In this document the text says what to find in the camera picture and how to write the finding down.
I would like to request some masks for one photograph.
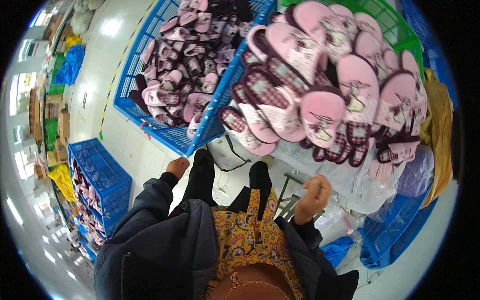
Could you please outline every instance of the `white tiled floor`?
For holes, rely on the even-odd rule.
[[[151,0],[107,0],[97,10],[89,31],[83,35],[86,48],[82,68],[75,85],[67,87],[64,93],[64,101],[69,104],[71,114],[70,143],[99,136],[102,113],[115,70],[128,39],[150,4]],[[133,178],[131,207],[135,197],[143,190],[143,183],[150,178],[158,178],[166,170],[168,163],[179,156],[155,139],[149,141],[138,126],[128,122],[123,115],[113,108],[113,98],[124,63],[125,59],[121,63],[119,74],[113,82],[103,125],[104,140],[102,144]],[[228,148],[225,148],[227,143],[218,145],[217,142],[213,143],[214,148],[217,146],[223,147],[222,153],[229,153],[229,150],[226,150]],[[236,147],[236,149],[242,157],[251,159],[253,162],[260,159],[257,156],[250,155],[242,147]],[[229,168],[241,162],[234,156],[218,157],[218,161],[223,161],[224,163],[229,161]],[[216,167],[213,197],[218,204],[229,205],[242,187],[249,185],[249,170],[249,166],[244,166],[233,172],[225,173]],[[277,195],[280,194],[285,182],[284,174],[287,172],[291,173],[292,170],[291,166],[282,161],[276,161],[270,169],[270,177]],[[187,170],[185,176],[173,191],[174,203],[172,208],[180,202],[184,194],[189,173],[190,169]],[[302,189],[300,187],[291,187],[290,190],[290,194],[287,193],[286,196],[290,196],[293,190],[295,190],[295,193],[300,194]],[[415,252],[409,248],[397,263],[379,271],[366,269],[359,260],[352,263],[350,267],[352,269],[357,268],[360,271],[360,288],[357,291],[356,299],[403,299],[408,295],[409,291],[413,290],[416,282],[428,268],[436,249],[440,245],[442,236],[446,231],[445,222],[448,224],[447,220],[455,203],[455,195],[456,186],[451,184],[447,195],[441,198],[441,205],[438,204],[435,207],[432,216],[427,222],[428,226],[426,225],[420,232],[419,237],[422,234],[430,237],[431,245],[434,245],[430,252]],[[432,228],[432,224],[437,227],[438,224],[444,226],[439,230],[432,229],[433,233],[428,232]],[[329,232],[323,233],[325,236],[323,244],[333,241],[344,234],[340,223],[337,227],[329,230]],[[412,247],[416,245],[415,247],[418,248],[421,243],[422,240],[417,238]],[[408,265],[410,269],[401,267],[401,261],[403,261],[402,265]],[[369,281],[373,282],[376,278],[379,278],[378,284],[368,285]]]

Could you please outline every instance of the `pile of slippers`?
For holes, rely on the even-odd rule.
[[[306,1],[269,21],[247,35],[247,70],[231,87],[239,110],[219,111],[233,137],[258,156],[282,139],[354,168],[376,145],[377,179],[415,158],[427,95],[414,56],[397,55],[375,19]]]
[[[143,74],[129,98],[159,124],[189,124],[192,140],[251,22],[247,1],[182,0],[140,55]]]
[[[105,234],[105,229],[90,211],[90,209],[95,209],[101,213],[99,197],[73,158],[71,161],[71,166],[73,169],[72,179],[75,185],[75,199],[79,211],[80,224],[85,227],[85,229],[88,231],[88,234],[94,239],[95,243],[99,246],[102,246],[107,237]],[[83,202],[81,199],[82,195],[87,200],[89,207],[87,207],[85,202]]]

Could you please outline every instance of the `dark blue jacket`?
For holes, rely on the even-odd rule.
[[[150,179],[95,260],[93,287],[98,300],[198,299],[212,278],[218,243],[208,204],[191,199],[184,213],[169,218],[178,179],[164,173]],[[337,276],[318,245],[322,235],[307,223],[283,218],[291,259],[308,300],[352,299],[358,271]]]

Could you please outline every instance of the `jacket sleeve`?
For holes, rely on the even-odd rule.
[[[294,218],[292,218],[290,223],[301,239],[305,242],[305,245],[308,247],[308,249],[315,250],[324,240],[320,231],[313,225],[313,220],[310,220],[303,225],[297,225],[294,221]]]
[[[166,220],[173,201],[172,190],[178,182],[175,175],[167,172],[160,179],[145,182],[144,191],[117,225],[109,242],[123,243],[145,228]]]

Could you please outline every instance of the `black strap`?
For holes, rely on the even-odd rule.
[[[243,159],[243,157],[241,157],[240,155],[238,155],[238,154],[235,152],[235,150],[233,150],[232,140],[230,139],[230,136],[229,136],[228,134],[225,134],[225,138],[227,139],[228,145],[230,146],[230,150],[231,150],[231,151],[233,152],[233,154],[235,154],[238,158],[240,158],[241,160],[243,160],[243,164],[241,164],[241,165],[239,165],[239,166],[237,166],[237,167],[235,167],[235,168],[233,168],[233,169],[231,169],[231,170],[225,170],[225,169],[222,169],[222,168],[218,165],[218,163],[216,163],[215,158],[214,158],[213,162],[214,162],[215,165],[220,169],[220,171],[222,171],[222,172],[230,172],[230,171],[236,170],[236,169],[238,169],[238,168],[240,168],[240,167],[243,167],[243,166],[245,166],[246,164],[252,162],[252,161],[249,160],[249,159],[247,159],[247,160]]]

